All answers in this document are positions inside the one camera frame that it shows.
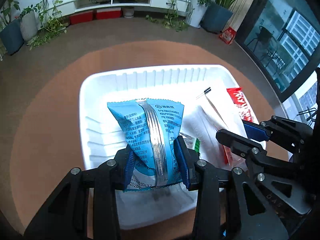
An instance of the red storage box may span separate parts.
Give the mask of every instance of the red storage box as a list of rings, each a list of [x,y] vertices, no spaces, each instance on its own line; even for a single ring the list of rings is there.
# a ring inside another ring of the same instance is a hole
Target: red storage box
[[[121,17],[121,8],[105,8],[97,10],[96,19],[112,19]]]
[[[85,23],[93,20],[93,10],[76,13],[70,16],[70,23]]]

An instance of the black door frame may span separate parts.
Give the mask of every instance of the black door frame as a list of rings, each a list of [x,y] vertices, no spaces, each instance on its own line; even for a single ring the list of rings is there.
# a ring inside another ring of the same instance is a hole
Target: black door frame
[[[245,39],[247,38],[251,30],[253,29],[254,25],[256,24],[260,14],[262,13],[265,5],[267,4],[267,1],[268,0],[253,0],[248,10],[248,13],[246,14],[242,24],[240,25],[237,31],[236,42],[252,58],[252,60],[256,63],[261,72],[265,75],[265,77],[271,84],[272,88],[276,92],[279,100],[281,102],[284,102],[308,79],[308,77],[313,73],[313,71],[320,63],[320,43],[316,47],[306,66],[300,71],[297,77],[294,80],[292,80],[287,89],[284,92],[280,92],[279,88],[276,86],[275,81],[272,79],[268,71],[264,68],[264,66],[260,63],[257,57],[252,53],[252,51],[244,45]],[[318,22],[320,22],[320,6],[318,0],[306,0],[306,2],[310,6]]]

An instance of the gray plant pot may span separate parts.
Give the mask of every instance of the gray plant pot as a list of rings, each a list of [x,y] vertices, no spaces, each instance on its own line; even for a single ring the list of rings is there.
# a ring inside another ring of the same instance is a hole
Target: gray plant pot
[[[232,15],[233,12],[213,3],[207,9],[201,26],[209,32],[219,33]]]
[[[30,41],[34,36],[36,36],[38,28],[34,11],[27,13],[21,19],[20,30],[22,37],[26,42]]]
[[[0,39],[7,49],[9,55],[17,52],[23,45],[23,38],[20,31],[20,21],[13,20],[1,32]]]

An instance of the blue gripper pad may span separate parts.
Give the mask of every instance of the blue gripper pad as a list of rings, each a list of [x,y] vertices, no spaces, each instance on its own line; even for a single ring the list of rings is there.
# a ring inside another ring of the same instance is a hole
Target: blue gripper pad
[[[184,158],[182,148],[181,148],[181,145],[180,145],[180,142],[178,139],[176,139],[174,141],[174,154],[175,154],[177,162],[178,162],[178,167],[180,170],[182,182],[186,186],[186,188],[189,189],[190,188],[190,178],[189,178],[188,166],[187,166],[187,162]]]
[[[258,127],[255,127],[248,123],[243,123],[243,125],[249,139],[253,139],[257,142],[269,140],[269,136],[266,134],[265,130],[259,129]]]
[[[136,164],[136,155],[134,154],[133,150],[130,149],[128,160],[124,167],[124,188],[127,188],[127,186],[131,181],[135,164]]]
[[[188,190],[198,189],[199,181],[195,170],[195,162],[199,160],[198,153],[188,149],[180,135],[174,140],[173,147],[183,184]]]

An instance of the white plastic tray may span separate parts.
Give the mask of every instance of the white plastic tray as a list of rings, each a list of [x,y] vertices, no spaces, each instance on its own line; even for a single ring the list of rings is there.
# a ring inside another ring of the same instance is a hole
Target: white plastic tray
[[[89,76],[81,86],[79,99],[85,168],[93,169],[113,159],[116,152],[127,145],[119,124],[107,108],[107,102],[149,97],[184,104],[199,94],[199,87],[217,77],[223,80],[226,88],[239,87],[230,72],[221,65],[140,67]],[[250,105],[249,108],[254,122],[258,123]],[[195,208],[197,192],[188,192],[180,183],[143,192],[116,191],[116,199],[121,229],[132,229]]]

